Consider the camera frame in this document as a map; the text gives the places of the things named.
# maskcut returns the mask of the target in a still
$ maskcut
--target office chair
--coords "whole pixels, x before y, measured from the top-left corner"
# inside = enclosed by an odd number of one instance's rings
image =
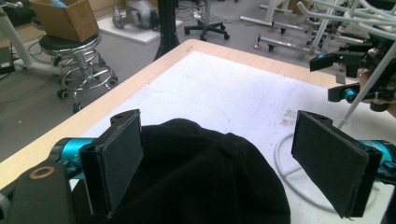
[[[55,58],[54,65],[60,60],[69,59],[62,66],[60,84],[62,88],[58,91],[58,97],[65,99],[69,92],[73,92],[73,113],[82,109],[78,101],[77,92],[90,90],[105,86],[110,90],[108,84],[115,85],[118,82],[113,70],[106,65],[105,60],[99,52],[94,49],[101,41],[100,33],[88,40],[79,43],[50,35],[45,35],[39,40],[43,52]]]
[[[224,24],[220,22],[209,23],[210,20],[210,0],[205,0],[205,19],[197,20],[198,25],[196,26],[186,26],[184,27],[184,34],[189,35],[191,30],[202,30],[200,37],[201,40],[206,41],[205,35],[207,31],[215,32],[218,34],[223,34],[224,39],[229,39],[230,36],[225,31]]]

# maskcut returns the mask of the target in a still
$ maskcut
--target chair wheel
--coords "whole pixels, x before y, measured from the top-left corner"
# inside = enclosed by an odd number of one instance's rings
[[[119,78],[118,77],[113,77],[110,79],[110,85],[116,85],[117,83],[119,83]]]
[[[56,95],[61,99],[66,99],[69,96],[69,93],[67,90],[59,90]]]
[[[73,104],[73,113],[76,114],[78,111],[82,109],[82,106],[80,103],[74,103]]]
[[[101,66],[101,67],[103,67],[103,66],[106,65],[106,61],[105,61],[103,58],[100,58],[100,59],[98,60],[98,62],[99,62],[99,66]]]

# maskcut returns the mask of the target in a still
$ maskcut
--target white cable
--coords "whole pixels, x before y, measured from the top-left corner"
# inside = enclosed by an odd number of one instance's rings
[[[332,213],[336,213],[334,208],[332,206],[329,206],[327,204],[324,203],[320,203],[315,201],[314,199],[311,199],[308,195],[304,194],[302,191],[300,191],[295,185],[292,184],[292,182],[290,180],[288,180],[288,175],[294,174],[295,172],[298,172],[300,170],[302,170],[302,167],[296,168],[294,170],[291,170],[289,172],[284,172],[280,163],[280,146],[282,146],[282,144],[289,138],[292,138],[294,136],[294,133],[289,133],[286,134],[285,136],[283,136],[282,138],[280,138],[276,145],[275,145],[275,151],[274,151],[274,160],[275,160],[275,166],[276,169],[279,173],[280,178],[301,198],[303,198],[304,200],[306,200],[308,203],[313,204],[314,206],[321,208],[325,211],[328,212],[332,212]],[[373,195],[373,197],[375,198],[376,193],[379,191],[378,188],[373,187],[373,192],[375,193]],[[373,203],[367,203],[366,208],[371,207]]]

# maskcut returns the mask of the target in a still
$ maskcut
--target cardboard box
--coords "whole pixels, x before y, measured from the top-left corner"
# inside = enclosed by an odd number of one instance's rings
[[[290,0],[289,5],[288,5],[288,10],[291,10],[292,12],[298,14],[298,15],[303,15],[303,12],[297,7],[298,2],[303,2],[304,6],[306,8],[309,8],[310,3],[307,1],[303,0]]]
[[[48,35],[84,42],[99,34],[88,0],[63,0],[67,7],[53,7],[50,0],[31,0],[35,14]]]

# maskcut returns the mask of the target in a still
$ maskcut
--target metal ring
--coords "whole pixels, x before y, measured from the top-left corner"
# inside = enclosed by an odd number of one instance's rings
[[[32,173],[29,174],[29,177],[31,179],[41,179],[41,178],[45,178],[45,177],[51,175],[54,172],[55,172],[55,167],[43,166],[43,167],[35,169]]]

